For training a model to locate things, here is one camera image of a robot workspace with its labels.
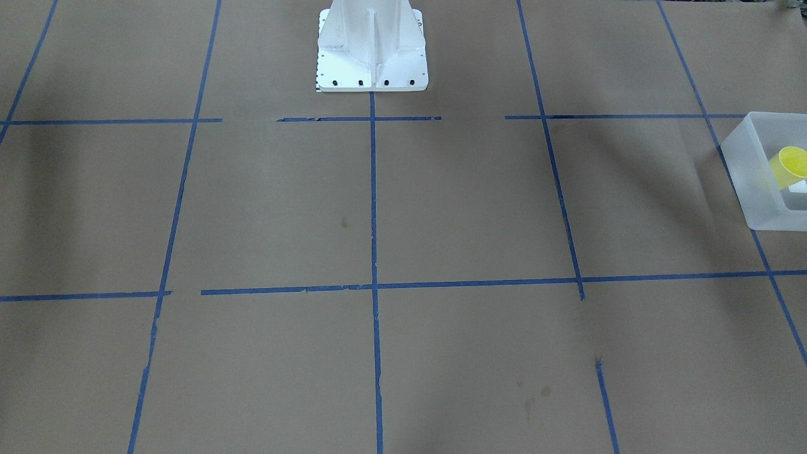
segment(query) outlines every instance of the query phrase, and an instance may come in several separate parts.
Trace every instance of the yellow object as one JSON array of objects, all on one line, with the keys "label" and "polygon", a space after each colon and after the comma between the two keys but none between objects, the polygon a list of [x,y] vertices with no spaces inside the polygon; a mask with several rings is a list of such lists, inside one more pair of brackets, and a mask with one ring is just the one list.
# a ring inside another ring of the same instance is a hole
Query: yellow object
[{"label": "yellow object", "polygon": [[797,146],[784,147],[769,162],[779,189],[807,179],[807,151]]}]

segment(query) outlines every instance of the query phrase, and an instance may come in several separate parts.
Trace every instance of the grid line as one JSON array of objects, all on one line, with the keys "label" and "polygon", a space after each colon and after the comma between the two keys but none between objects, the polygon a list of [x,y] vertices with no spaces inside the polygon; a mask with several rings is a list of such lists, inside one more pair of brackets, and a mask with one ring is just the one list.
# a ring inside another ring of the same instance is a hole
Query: grid line
[{"label": "grid line", "polygon": [[316,123],[318,121],[440,121],[441,116],[284,116],[276,123]]},{"label": "grid line", "polygon": [[378,193],[375,173],[375,93],[370,92],[370,238],[373,293],[373,351],[375,363],[375,448],[378,454],[384,453],[384,425],[381,400],[381,334],[378,320]]},{"label": "grid line", "polygon": [[113,292],[113,293],[62,293],[53,295],[11,295],[0,296],[0,302],[12,301],[68,301],[68,300],[117,300],[123,298],[149,298],[170,295],[168,291],[156,292]]},{"label": "grid line", "polygon": [[[174,240],[177,237],[177,226],[179,224],[179,214],[182,210],[182,197],[185,193],[185,181],[188,177],[188,166],[190,165],[190,156],[193,153],[194,141],[196,139],[196,129],[199,125],[199,113],[202,110],[202,100],[204,98],[204,89],[207,82],[207,71],[210,69],[210,60],[213,53],[213,44],[215,43],[215,32],[219,24],[219,14],[221,12],[221,0],[216,0],[215,12],[213,13],[213,24],[210,31],[210,39],[207,42],[207,54],[205,55],[204,66],[202,69],[202,80],[199,83],[199,92],[196,96],[196,108],[194,110],[194,121],[190,126],[190,135],[188,136],[188,146],[185,152],[185,162],[182,165],[182,177],[179,182],[179,191],[177,193],[177,203],[174,206],[174,218],[171,222],[171,231],[168,237],[168,246],[165,252],[165,264],[162,269],[162,277],[160,279],[160,292],[165,291],[165,286],[168,282],[168,273],[171,266],[171,256],[174,252]],[[134,454],[135,444],[137,441],[137,432],[140,429],[140,417],[143,414],[143,404],[145,400],[146,388],[148,386],[148,375],[151,371],[151,363],[154,356],[154,347],[157,341],[157,321],[160,318],[162,311],[162,303],[164,295],[157,297],[157,303],[154,305],[154,317],[152,319],[151,336],[148,343],[148,361],[143,369],[143,376],[140,379],[140,392],[137,396],[137,405],[135,407],[135,416],[132,420],[132,433],[129,437],[129,446],[127,453]]]},{"label": "grid line", "polygon": [[31,56],[31,60],[28,62],[28,67],[25,69],[25,74],[23,74],[23,80],[20,81],[19,83],[17,93],[14,96],[14,101],[11,103],[11,109],[9,109],[8,111],[6,122],[3,124],[2,129],[0,129],[0,144],[2,143],[3,139],[6,138],[6,132],[8,132],[8,127],[10,126],[11,121],[14,119],[14,112],[17,110],[19,100],[23,97],[23,90],[25,90],[25,85],[28,82],[28,78],[31,76],[31,71],[34,69],[36,58],[40,55],[40,50],[42,49],[42,43],[45,41],[45,36],[48,35],[48,30],[50,29],[51,21],[53,21],[53,14],[56,13],[56,5],[58,3],[59,0],[53,0],[51,9],[48,12],[48,18],[45,20],[45,25],[42,28],[40,39],[36,42],[36,47],[34,48],[34,54]]},{"label": "grid line", "polygon": [[[713,114],[710,118],[745,118],[746,114]],[[505,120],[635,120],[635,119],[702,119],[702,114],[593,114],[593,115],[506,115]]]},{"label": "grid line", "polygon": [[2,122],[10,126],[50,126],[62,124],[173,124],[173,123],[222,123],[222,118],[128,118],[109,120],[14,120]]},{"label": "grid line", "polygon": [[600,382],[600,395],[603,398],[605,409],[605,419],[608,421],[608,433],[611,434],[611,446],[613,454],[619,454],[619,441],[617,441],[617,429],[613,425],[613,414],[611,413],[611,402],[608,401],[608,390],[605,388],[605,377],[603,376],[603,360],[597,360],[597,381]]},{"label": "grid line", "polygon": [[[807,270],[771,271],[773,275],[807,275]],[[663,280],[711,280],[711,279],[742,279],[752,277],[767,277],[768,271],[729,271],[717,273],[688,273],[663,275],[610,275],[610,276],[583,276],[585,283],[607,282],[652,282]],[[402,288],[449,288],[449,287],[506,287],[520,285],[550,285],[575,284],[576,277],[514,279],[514,280],[450,280],[427,282],[391,282],[377,283],[378,290],[394,290]],[[213,288],[202,290],[201,296],[226,296],[264,293],[295,293],[295,292],[342,292],[371,290],[373,284],[346,284],[346,285],[320,285],[320,286],[294,286],[294,287],[256,287],[256,288]]]},{"label": "grid line", "polygon": [[583,280],[580,276],[580,265],[577,261],[577,252],[575,251],[575,239],[571,234],[571,224],[569,222],[569,215],[566,211],[566,202],[563,199],[563,187],[560,182],[560,174],[558,173],[558,163],[555,161],[554,148],[552,146],[552,137],[550,135],[549,122],[546,120],[546,110],[544,109],[544,100],[541,97],[541,85],[538,83],[538,73],[535,70],[535,60],[533,59],[533,48],[529,43],[529,33],[527,32],[527,23],[524,19],[524,9],[521,7],[521,0],[516,0],[518,6],[518,15],[521,20],[521,31],[524,34],[524,44],[527,48],[527,57],[529,59],[529,68],[533,73],[533,84],[535,85],[535,97],[538,101],[538,110],[541,113],[541,122],[544,127],[544,137],[546,138],[546,148],[550,155],[550,164],[552,165],[552,175],[554,176],[555,189],[558,192],[558,202],[560,203],[560,211],[563,215],[563,224],[566,226],[566,236],[569,242],[569,253],[571,254],[571,264],[575,269],[575,278],[577,279],[577,289],[580,292],[580,300],[586,299],[586,292],[583,289]]},{"label": "grid line", "polygon": [[[700,96],[700,92],[698,91],[697,84],[695,83],[695,78],[692,76],[692,71],[689,69],[689,65],[687,65],[687,60],[684,58],[684,52],[681,50],[681,47],[678,43],[678,39],[675,37],[675,32],[672,29],[672,25],[670,24],[670,20],[667,17],[667,12],[664,11],[664,6],[661,3],[661,0],[656,0],[656,6],[659,8],[659,12],[661,13],[662,19],[664,20],[664,24],[667,26],[667,31],[670,33],[670,38],[672,39],[672,43],[675,46],[675,51],[678,53],[678,57],[681,60],[681,65],[684,67],[684,72],[687,74],[687,79],[689,80],[689,84],[692,86],[692,92],[695,94],[695,98],[698,101],[698,105],[700,105],[700,109],[703,113],[703,118],[706,120],[706,124],[709,126],[709,133],[712,135],[712,140],[714,141],[715,147],[717,147],[717,152],[720,155],[720,160],[723,163],[723,168],[725,170],[726,175],[729,177],[729,181],[731,182],[731,187],[734,190],[734,195],[737,196],[737,189],[734,186],[734,181],[731,178],[731,172],[729,172],[729,166],[725,162],[725,156],[723,155],[723,149],[720,146],[720,141],[717,139],[717,134],[714,132],[714,127],[712,125],[712,120],[709,118],[709,113],[706,111],[706,106],[704,104],[703,98]],[[799,335],[798,329],[796,328],[796,324],[793,323],[793,319],[790,315],[790,310],[788,309],[787,303],[784,301],[784,297],[782,296],[782,292],[779,290],[779,285],[776,282],[776,275],[771,270],[771,265],[767,261],[767,256],[765,255],[765,249],[762,246],[762,243],[759,241],[759,236],[757,235],[756,231],[753,229],[749,229],[751,232],[751,236],[754,238],[754,244],[756,245],[757,251],[759,252],[759,258],[762,260],[763,266],[765,266],[765,272],[767,273],[768,279],[771,281],[771,286],[773,287],[773,291],[776,294],[776,299],[779,300],[779,305],[782,308],[782,312],[784,314],[785,321],[788,323],[788,327],[790,328],[790,333],[793,336],[793,340],[796,342],[796,346],[801,354],[801,360],[804,362],[805,366],[807,366],[807,351],[805,350],[804,343],[801,341],[801,336]]]}]

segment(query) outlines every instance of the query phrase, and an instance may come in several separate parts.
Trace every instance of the translucent plastic bin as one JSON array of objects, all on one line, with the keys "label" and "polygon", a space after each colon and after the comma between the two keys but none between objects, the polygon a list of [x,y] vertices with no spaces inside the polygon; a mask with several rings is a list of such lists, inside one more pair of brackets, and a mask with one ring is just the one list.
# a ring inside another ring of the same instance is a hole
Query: translucent plastic bin
[{"label": "translucent plastic bin", "polygon": [[721,145],[752,229],[807,232],[804,184],[780,190],[768,163],[789,145],[807,149],[807,115],[751,112]]}]

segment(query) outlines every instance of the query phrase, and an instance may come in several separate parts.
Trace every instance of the white metal pedestal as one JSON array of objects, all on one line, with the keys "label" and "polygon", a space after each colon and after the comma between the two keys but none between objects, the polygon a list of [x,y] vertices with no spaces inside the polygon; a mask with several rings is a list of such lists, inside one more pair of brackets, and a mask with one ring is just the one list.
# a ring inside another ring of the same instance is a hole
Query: white metal pedestal
[{"label": "white metal pedestal", "polygon": [[320,13],[318,91],[418,91],[429,85],[423,15],[408,0],[333,0]]}]

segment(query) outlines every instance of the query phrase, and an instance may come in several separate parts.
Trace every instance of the blue tape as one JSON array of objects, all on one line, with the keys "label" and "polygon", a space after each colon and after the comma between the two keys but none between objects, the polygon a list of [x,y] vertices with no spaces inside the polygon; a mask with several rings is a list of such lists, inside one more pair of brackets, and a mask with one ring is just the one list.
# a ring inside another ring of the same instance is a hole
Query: blue tape
[{"label": "blue tape", "polygon": [[[661,13],[662,19],[664,19],[664,24],[667,26],[667,31],[670,33],[672,43],[675,46],[675,51],[678,53],[678,57],[681,60],[681,65],[684,66],[684,71],[686,72],[687,78],[689,79],[689,84],[692,86],[692,91],[695,93],[695,98],[697,99],[698,105],[700,105],[700,109],[703,112],[703,117],[706,120],[706,124],[709,126],[709,133],[712,135],[712,140],[714,141],[715,147],[717,147],[717,152],[719,153],[720,160],[723,163],[725,174],[729,177],[731,187],[732,189],[734,189],[734,194],[737,195],[737,188],[734,186],[734,181],[731,178],[731,172],[729,172],[729,166],[725,162],[725,156],[723,155],[723,148],[720,146],[720,141],[717,139],[717,134],[714,132],[714,127],[712,126],[712,121],[710,119],[710,117],[717,117],[717,116],[710,116],[707,113],[704,101],[700,96],[700,92],[698,91],[697,85],[695,84],[695,79],[692,77],[692,72],[689,70],[689,65],[687,65],[687,61],[684,58],[684,53],[681,52],[681,47],[678,44],[678,39],[675,38],[675,32],[672,30],[670,20],[667,17],[667,13],[664,11],[664,6],[662,5],[660,0],[656,0],[656,6],[659,7],[659,12]],[[762,263],[765,267],[765,272],[768,276],[768,279],[771,281],[771,286],[773,287],[774,293],[776,294],[776,299],[779,301],[779,305],[782,308],[784,318],[788,323],[788,327],[790,328],[790,333],[793,336],[793,340],[796,342],[796,346],[799,349],[801,359],[804,361],[805,366],[807,366],[807,351],[805,351],[804,343],[801,341],[801,336],[799,335],[796,325],[793,323],[793,319],[790,316],[788,305],[784,302],[782,293],[779,290],[779,285],[776,282],[776,274],[771,269],[771,265],[770,263],[768,263],[767,256],[765,255],[765,249],[762,247],[762,243],[759,242],[759,237],[757,236],[757,233],[753,229],[751,229],[751,236],[754,238],[754,244],[756,245],[757,251],[759,252],[759,257],[762,259]]]},{"label": "blue tape", "polygon": [[440,121],[441,116],[377,116],[375,121]]},{"label": "blue tape", "polygon": [[394,284],[379,284],[378,288],[382,290],[390,290],[394,288],[499,287],[509,285],[575,284],[576,282],[577,279],[573,277],[514,280],[454,280],[444,282],[403,282]]},{"label": "blue tape", "polygon": [[[807,270],[772,271],[774,275],[807,275]],[[721,273],[684,273],[666,275],[611,275],[583,277],[585,283],[604,282],[636,282],[659,280],[707,280],[765,277],[767,271],[730,271]],[[542,278],[542,279],[512,279],[512,280],[449,280],[434,282],[394,282],[381,284],[375,287],[378,290],[396,290],[404,288],[451,288],[451,287],[507,287],[518,285],[549,285],[549,284],[575,284],[574,277]],[[257,288],[217,288],[202,290],[203,296],[222,295],[249,295],[261,293],[293,293],[293,292],[343,292],[357,290],[372,290],[373,284],[347,284],[347,285],[318,285],[298,287],[257,287]]]},{"label": "blue tape", "polygon": [[[709,118],[745,118],[746,114],[710,114]],[[505,120],[619,120],[703,118],[703,114],[596,114],[596,115],[506,115]]]},{"label": "blue tape", "polygon": [[17,120],[12,121],[14,126],[40,126],[58,124],[175,124],[175,123],[221,123],[221,118],[137,118],[125,120]]},{"label": "blue tape", "polygon": [[695,280],[695,279],[726,279],[738,277],[763,277],[766,271],[738,271],[726,273],[693,273],[670,275],[615,275],[584,277],[583,282],[631,282],[640,280]]},{"label": "blue tape", "polygon": [[316,116],[316,117],[292,116],[292,117],[281,118],[280,120],[277,121],[277,123],[298,123],[298,122],[306,122],[306,121],[370,121],[370,117],[367,117],[367,116]]},{"label": "blue tape", "polygon": [[31,71],[34,69],[36,58],[40,55],[40,50],[42,49],[42,43],[45,41],[45,36],[48,35],[48,30],[50,29],[51,21],[53,21],[53,14],[56,12],[56,5],[58,3],[59,0],[53,0],[51,9],[48,12],[48,18],[45,20],[45,25],[42,28],[40,39],[36,42],[36,47],[34,48],[34,54],[31,56],[31,60],[28,62],[28,67],[25,69],[25,73],[23,74],[23,80],[20,81],[19,87],[17,88],[17,94],[14,96],[14,101],[11,103],[11,109],[9,109],[8,111],[8,116],[6,117],[6,123],[2,126],[2,129],[0,129],[0,144],[2,143],[3,139],[6,138],[6,132],[8,132],[8,127],[11,121],[14,119],[14,112],[17,110],[17,105],[19,104],[20,98],[23,97],[23,90],[25,90],[25,84],[28,83],[28,78],[31,76]]},{"label": "blue tape", "polygon": [[371,290],[372,284],[349,285],[316,285],[300,287],[264,287],[264,288],[216,288],[202,290],[202,296],[214,295],[258,295],[262,293],[298,293],[298,292],[341,292],[344,290]]},{"label": "blue tape", "polygon": [[384,453],[384,423],[381,398],[381,330],[378,322],[378,193],[375,167],[375,93],[370,92],[370,241],[373,291],[373,350],[375,360],[375,448]]},{"label": "blue tape", "polygon": [[611,434],[611,446],[613,447],[613,454],[619,454],[619,442],[617,441],[617,429],[613,425],[613,416],[611,415],[611,403],[608,401],[608,390],[605,388],[605,378],[603,377],[603,360],[597,361],[597,380],[600,382],[600,394],[603,398],[603,407],[605,408],[605,418],[608,420],[608,432]]},{"label": "blue tape", "polygon": [[560,183],[560,174],[558,173],[558,163],[555,161],[554,148],[552,147],[552,138],[550,136],[549,122],[546,120],[546,110],[544,109],[544,101],[541,97],[541,85],[538,83],[538,73],[535,70],[535,61],[533,59],[533,48],[529,43],[529,34],[527,33],[527,23],[524,19],[524,9],[521,7],[521,0],[516,0],[518,5],[518,15],[521,20],[521,31],[524,33],[524,44],[527,47],[527,57],[529,58],[529,68],[533,73],[533,84],[535,85],[535,96],[538,100],[538,110],[541,112],[541,121],[544,126],[544,136],[546,136],[546,148],[550,155],[550,164],[552,165],[552,175],[555,180],[555,188],[558,191],[558,202],[560,203],[561,214],[563,214],[563,224],[566,226],[566,236],[569,242],[569,253],[571,254],[571,264],[575,269],[575,278],[577,279],[577,288],[580,292],[580,300],[586,299],[586,292],[583,290],[583,280],[580,275],[580,265],[577,260],[577,252],[575,251],[575,239],[571,234],[571,224],[569,222],[569,215],[566,211],[566,202],[563,199],[563,188]]},{"label": "blue tape", "polygon": [[316,121],[440,121],[441,116],[288,116],[278,120],[278,123],[298,123]]},{"label": "blue tape", "polygon": [[771,271],[773,275],[807,275],[807,270]]},{"label": "blue tape", "polygon": [[120,298],[154,298],[170,295],[171,292],[114,292],[114,293],[68,293],[60,295],[12,295],[0,296],[0,302],[12,301],[67,301],[67,300],[115,300]]},{"label": "blue tape", "polygon": [[[194,110],[194,121],[190,126],[190,135],[188,136],[188,147],[185,152],[185,162],[182,165],[182,178],[179,182],[179,192],[177,193],[177,203],[174,206],[174,218],[171,222],[171,233],[168,237],[168,247],[165,252],[165,263],[162,268],[162,277],[160,279],[160,291],[165,291],[165,286],[168,282],[168,271],[171,266],[171,256],[174,252],[174,239],[177,236],[177,226],[179,224],[179,213],[182,210],[182,197],[185,192],[185,181],[188,176],[188,166],[190,165],[190,156],[194,148],[194,140],[196,138],[196,127],[199,124],[199,113],[202,111],[202,100],[204,98],[204,89],[207,83],[207,72],[210,69],[210,60],[213,54],[213,44],[215,43],[215,31],[219,25],[219,13],[221,12],[221,0],[216,0],[215,13],[213,14],[213,26],[210,31],[210,40],[207,43],[207,54],[205,55],[204,67],[202,69],[202,81],[199,83],[199,92],[196,96],[196,108]],[[135,417],[132,421],[132,434],[129,437],[128,454],[134,454],[135,444],[137,441],[137,432],[140,429],[140,417],[143,414],[143,403],[146,395],[146,388],[148,386],[148,375],[151,371],[152,358],[154,356],[154,347],[157,341],[157,321],[160,318],[162,311],[163,296],[157,297],[157,303],[154,306],[154,318],[152,320],[151,338],[148,343],[148,361],[146,367],[143,369],[143,376],[140,378],[140,392],[137,396],[137,406],[135,408]]]}]

